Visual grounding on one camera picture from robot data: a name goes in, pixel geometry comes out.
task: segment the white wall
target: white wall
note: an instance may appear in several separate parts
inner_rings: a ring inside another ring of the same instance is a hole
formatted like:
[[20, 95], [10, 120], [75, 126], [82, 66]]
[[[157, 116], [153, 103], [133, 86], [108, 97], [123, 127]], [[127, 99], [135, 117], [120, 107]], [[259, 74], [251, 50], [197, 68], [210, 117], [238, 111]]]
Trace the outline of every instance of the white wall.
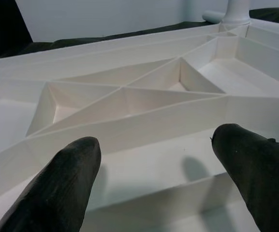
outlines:
[[[251, 0], [252, 9], [279, 0]], [[99, 37], [202, 21], [205, 10], [225, 12], [227, 0], [16, 0], [34, 42]]]

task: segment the white tray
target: white tray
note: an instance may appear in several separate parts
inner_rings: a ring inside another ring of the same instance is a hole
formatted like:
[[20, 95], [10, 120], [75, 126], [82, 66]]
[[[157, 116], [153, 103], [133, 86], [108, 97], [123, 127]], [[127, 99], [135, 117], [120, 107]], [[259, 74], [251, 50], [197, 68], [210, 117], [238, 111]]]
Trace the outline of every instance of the white tray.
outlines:
[[278, 40], [212, 25], [0, 59], [0, 218], [60, 149], [94, 136], [81, 231], [257, 232], [209, 137], [234, 122], [279, 142]]

